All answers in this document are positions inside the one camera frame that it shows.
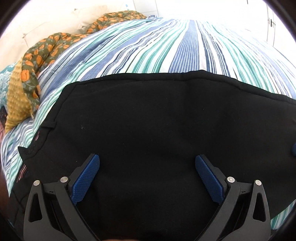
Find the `black pants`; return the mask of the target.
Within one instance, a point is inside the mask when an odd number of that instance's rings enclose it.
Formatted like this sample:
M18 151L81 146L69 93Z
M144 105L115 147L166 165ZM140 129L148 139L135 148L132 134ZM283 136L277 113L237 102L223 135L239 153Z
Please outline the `black pants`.
M98 240L198 240L219 205L196 167L260 180L270 220L295 201L295 100L206 71L115 74L74 82L19 147L24 171L7 215L23 238L32 184L99 170L76 205Z

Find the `orange floral green blanket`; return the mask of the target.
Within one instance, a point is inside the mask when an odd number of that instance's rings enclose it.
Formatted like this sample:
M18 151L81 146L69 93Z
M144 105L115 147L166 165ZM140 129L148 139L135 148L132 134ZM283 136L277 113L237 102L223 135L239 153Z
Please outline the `orange floral green blanket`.
M58 32L34 44L24 54L20 72L23 91L29 103L29 114L33 114L40 104L41 90L38 76L46 67L53 64L63 52L89 35L109 26L142 19L146 19L146 16L137 11L106 13L79 34Z

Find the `striped blue green bedsheet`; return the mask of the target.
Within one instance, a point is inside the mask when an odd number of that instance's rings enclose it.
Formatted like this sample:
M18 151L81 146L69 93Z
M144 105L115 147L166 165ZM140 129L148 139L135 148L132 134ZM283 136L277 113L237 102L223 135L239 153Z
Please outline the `striped blue green bedsheet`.
M115 74L200 70L295 100L295 66L279 51L194 20L125 21L93 33L63 52L38 76L41 98L35 118L18 124L3 140L1 195L6 203L1 211L11 228L14 230L7 215L8 201L18 173L25 170L19 147L29 147L64 87ZM295 201L271 219L274 230L286 223L294 206Z

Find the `teal white patterned pillow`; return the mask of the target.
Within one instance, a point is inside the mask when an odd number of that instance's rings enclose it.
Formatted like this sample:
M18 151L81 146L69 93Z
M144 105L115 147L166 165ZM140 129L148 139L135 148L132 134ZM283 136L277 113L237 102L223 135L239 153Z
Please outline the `teal white patterned pillow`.
M1 108L4 106L5 109L7 109L7 93L8 93L8 86L10 77L12 74L13 69L15 68L16 62L13 64L10 64L4 68L0 73L0 91L1 91Z

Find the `cream upholstered headboard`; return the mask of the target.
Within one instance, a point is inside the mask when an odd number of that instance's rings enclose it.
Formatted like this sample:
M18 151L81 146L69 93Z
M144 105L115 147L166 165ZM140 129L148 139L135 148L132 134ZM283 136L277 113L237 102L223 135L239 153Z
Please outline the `cream upholstered headboard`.
M101 1L29 1L1 36L1 70L53 33L79 34L110 10Z

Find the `white wardrobe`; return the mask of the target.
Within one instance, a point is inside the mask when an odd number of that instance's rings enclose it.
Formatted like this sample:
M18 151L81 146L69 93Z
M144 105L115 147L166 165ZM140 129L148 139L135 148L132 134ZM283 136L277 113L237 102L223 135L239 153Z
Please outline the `white wardrobe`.
M278 47L279 42L279 35L278 35L278 17L276 13L270 8L268 3L266 5L266 12L267 12L267 37L266 41L269 45Z

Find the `mustard dotted pillow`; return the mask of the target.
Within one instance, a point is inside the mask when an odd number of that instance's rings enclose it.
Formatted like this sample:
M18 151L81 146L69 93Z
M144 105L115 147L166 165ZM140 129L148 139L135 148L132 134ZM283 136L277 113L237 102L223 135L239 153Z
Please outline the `mustard dotted pillow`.
M24 93L21 72L22 72L21 57L16 63L8 85L8 92L6 95L7 112L5 124L5 132L8 133L25 119L33 116L33 110L29 103L27 96Z

